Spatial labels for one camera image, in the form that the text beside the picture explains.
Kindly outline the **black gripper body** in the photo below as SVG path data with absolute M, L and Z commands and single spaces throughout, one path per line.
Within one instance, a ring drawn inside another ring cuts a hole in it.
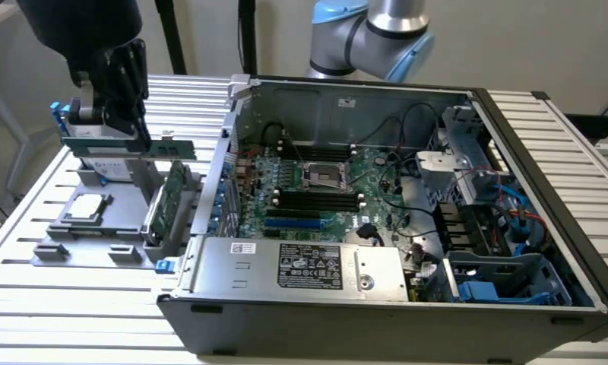
M 37 40 L 66 61 L 74 85 L 101 81 L 107 62 L 141 64 L 141 14 L 134 1 L 18 1 Z M 102 60 L 110 52 L 109 60 Z

